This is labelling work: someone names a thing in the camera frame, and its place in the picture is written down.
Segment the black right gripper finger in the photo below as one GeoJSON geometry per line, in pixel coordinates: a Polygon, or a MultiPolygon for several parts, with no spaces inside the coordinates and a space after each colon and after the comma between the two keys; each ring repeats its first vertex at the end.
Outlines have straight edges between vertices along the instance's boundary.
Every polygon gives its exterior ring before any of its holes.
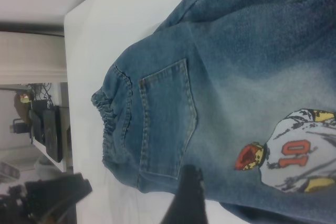
{"type": "Polygon", "coordinates": [[[201,169],[183,167],[178,190],[161,223],[207,223],[201,169]]]}

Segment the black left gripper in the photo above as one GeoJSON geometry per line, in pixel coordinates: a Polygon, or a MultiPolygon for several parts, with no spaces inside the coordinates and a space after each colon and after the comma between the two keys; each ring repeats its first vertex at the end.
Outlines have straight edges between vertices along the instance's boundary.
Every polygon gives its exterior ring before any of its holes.
{"type": "Polygon", "coordinates": [[[53,208],[65,203],[73,205],[92,192],[90,182],[81,173],[28,182],[25,187],[27,203],[31,208],[53,208]]]}

